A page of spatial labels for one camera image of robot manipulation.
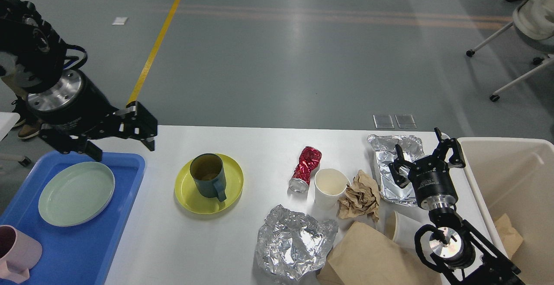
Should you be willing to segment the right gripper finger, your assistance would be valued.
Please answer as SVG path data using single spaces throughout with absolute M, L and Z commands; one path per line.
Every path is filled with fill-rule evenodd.
M 410 184 L 410 162 L 405 160 L 403 149 L 399 144 L 396 144 L 394 149 L 396 151 L 396 158 L 388 164 L 388 167 L 394 184 L 397 187 L 404 189 L 408 184 Z
M 435 128 L 435 135 L 438 140 L 437 147 L 435 148 L 435 159 L 443 161 L 449 169 L 452 167 L 466 167 L 459 141 L 456 138 L 443 138 L 439 128 Z

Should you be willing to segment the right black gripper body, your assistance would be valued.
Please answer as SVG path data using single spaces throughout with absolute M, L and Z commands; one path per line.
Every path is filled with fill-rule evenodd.
M 455 206 L 458 195 L 449 170 L 434 154 L 410 162 L 409 180 L 420 208 L 434 210 Z

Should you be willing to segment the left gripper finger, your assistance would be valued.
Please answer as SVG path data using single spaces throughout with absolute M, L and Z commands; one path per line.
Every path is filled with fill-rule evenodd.
M 126 134 L 130 139 L 140 141 L 149 151 L 154 151 L 158 120 L 138 101 L 128 103 L 126 108 Z
M 101 162 L 103 159 L 103 151 L 91 141 L 84 142 L 83 153 L 97 162 Z

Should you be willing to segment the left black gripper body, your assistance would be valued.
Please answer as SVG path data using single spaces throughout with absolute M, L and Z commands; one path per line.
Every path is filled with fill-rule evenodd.
M 112 106 L 80 70 L 63 70 L 61 78 L 41 93 L 28 94 L 31 113 L 43 120 L 39 137 L 63 154 L 83 154 L 85 141 L 126 134 L 127 110 Z

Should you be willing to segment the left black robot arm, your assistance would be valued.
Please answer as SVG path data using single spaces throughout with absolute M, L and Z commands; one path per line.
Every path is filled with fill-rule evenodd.
M 26 106 L 43 122 L 39 137 L 61 154 L 102 161 L 93 141 L 115 137 L 155 149 L 158 120 L 140 102 L 114 107 L 81 70 L 86 50 L 66 43 L 33 3 L 1 0 L 2 68 L 26 92 Z

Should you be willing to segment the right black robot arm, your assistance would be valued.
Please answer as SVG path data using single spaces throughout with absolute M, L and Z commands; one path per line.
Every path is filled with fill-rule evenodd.
M 439 128 L 435 135 L 438 144 L 431 155 L 411 162 L 396 144 L 396 158 L 388 164 L 396 186 L 412 185 L 417 205 L 431 220 L 414 234 L 418 258 L 451 285 L 522 285 L 520 269 L 457 214 L 450 170 L 466 166 L 462 147 L 457 139 L 444 138 Z

